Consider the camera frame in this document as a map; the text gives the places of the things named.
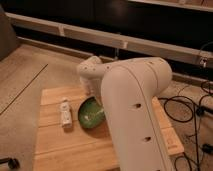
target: metal rail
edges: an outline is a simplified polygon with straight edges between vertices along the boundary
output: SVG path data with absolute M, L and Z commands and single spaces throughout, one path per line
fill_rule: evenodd
M 213 54 L 208 51 L 200 52 L 197 49 L 182 46 L 108 33 L 12 13 L 6 14 L 10 18 L 11 23 L 18 27 L 196 65 L 200 64 L 201 59 L 203 59 L 200 58 L 200 56 L 202 56 L 207 59 L 207 61 L 210 61 L 207 63 L 207 67 L 213 67 L 213 64 L 211 63 Z

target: wire bundle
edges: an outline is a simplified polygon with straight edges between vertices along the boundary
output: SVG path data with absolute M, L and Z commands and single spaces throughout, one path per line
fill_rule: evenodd
M 196 148 L 196 161 L 192 160 L 190 157 L 188 157 L 185 153 L 183 153 L 183 156 L 178 156 L 175 161 L 174 161 L 174 167 L 176 169 L 176 171 L 178 171 L 178 168 L 177 168 L 177 161 L 179 159 L 185 159 L 188 163 L 188 166 L 189 166 L 189 170 L 192 171 L 192 165 L 191 165 L 191 162 L 196 166 L 196 170 L 197 171 L 200 171 L 200 166 L 202 164 L 202 161 L 204 159 L 204 152 L 202 151 L 202 148 L 199 146 L 199 141 L 198 141 L 198 134 L 199 134 L 199 131 L 200 131 L 200 125 L 201 125 L 201 118 L 199 119 L 199 123 L 198 123 L 198 126 L 197 126 L 197 117 L 196 117 L 196 110 L 198 108 L 201 107 L 202 105 L 202 101 L 206 98 L 206 97 L 213 97 L 213 93 L 211 91 L 211 82 L 210 81 L 205 81 L 201 84 L 201 89 L 207 93 L 205 94 L 204 96 L 202 96 L 199 100 L 199 103 L 195 103 L 192 99 L 186 97 L 186 96 L 180 96 L 180 92 L 178 92 L 178 95 L 177 96 L 173 96 L 171 98 L 159 98 L 159 100 L 165 100 L 164 102 L 164 110 L 165 110 L 165 113 L 167 114 L 167 116 L 176 121 L 176 122 L 179 122 L 179 123 L 188 123 L 190 121 L 194 121 L 194 134 L 192 135 L 186 135 L 186 138 L 188 140 L 190 140 L 190 142 L 192 142 L 193 144 L 195 144 L 195 148 Z M 172 116 L 172 114 L 170 112 L 168 112 L 168 104 L 170 102 L 175 102 L 175 103 L 179 103 L 179 104 L 182 104 L 184 105 L 187 109 L 189 109 L 190 111 L 190 115 L 189 117 L 187 117 L 186 119 L 179 119 L 179 118 L 176 118 L 174 116 Z M 199 150 L 202 151 L 202 157 L 201 159 L 199 159 Z

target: screw hole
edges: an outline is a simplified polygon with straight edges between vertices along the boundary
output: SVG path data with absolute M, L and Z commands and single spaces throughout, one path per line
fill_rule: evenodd
M 141 104 L 140 103 L 136 103 L 136 104 L 133 105 L 133 107 L 136 108 L 136 109 L 138 109 L 138 108 L 141 107 Z
M 151 137 L 145 137 L 145 138 L 143 139 L 144 142 L 148 142 L 148 141 L 150 141 L 150 140 L 151 140 Z

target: wooden board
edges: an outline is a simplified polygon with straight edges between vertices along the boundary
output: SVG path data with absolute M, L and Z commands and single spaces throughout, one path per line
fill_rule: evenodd
M 59 105 L 67 97 L 72 108 L 73 127 L 65 132 L 60 125 Z M 78 109 L 86 99 L 83 90 L 60 87 L 43 90 L 39 128 L 34 160 L 35 171 L 58 170 L 110 170 L 118 166 L 111 137 L 104 122 L 99 127 L 84 131 L 77 119 Z M 184 151 L 157 98 L 153 108 L 170 155 Z

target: power cord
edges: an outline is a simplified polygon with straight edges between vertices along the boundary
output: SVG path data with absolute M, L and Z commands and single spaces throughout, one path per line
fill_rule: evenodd
M 191 136 L 195 136 L 196 162 L 194 160 L 190 159 L 189 157 L 186 157 L 186 154 L 184 154 L 184 156 L 182 156 L 182 157 L 179 156 L 178 159 L 179 158 L 186 158 L 187 161 L 189 161 L 189 160 L 192 161 L 194 164 L 196 164 L 197 170 L 200 171 L 199 144 L 198 144 L 198 130 L 200 129 L 200 126 L 198 126 L 198 128 L 199 128 L 198 129 L 197 128 L 197 119 L 196 119 L 196 108 L 198 107 L 198 105 L 192 99 L 190 99 L 190 98 L 188 98 L 186 96 L 174 96 L 174 97 L 171 97 L 171 98 L 159 98 L 159 100 L 165 100 L 165 102 L 164 102 L 165 113 L 172 120 L 174 120 L 176 122 L 179 122 L 179 123 L 187 123 L 187 122 L 190 122 L 190 121 L 192 121 L 194 119 L 194 132 L 195 133 L 193 135 L 191 135 Z M 174 116 L 172 116 L 168 112 L 167 104 L 169 102 L 176 102 L 176 103 L 183 104 L 186 108 L 188 108 L 190 110 L 191 115 L 185 120 L 175 118 Z

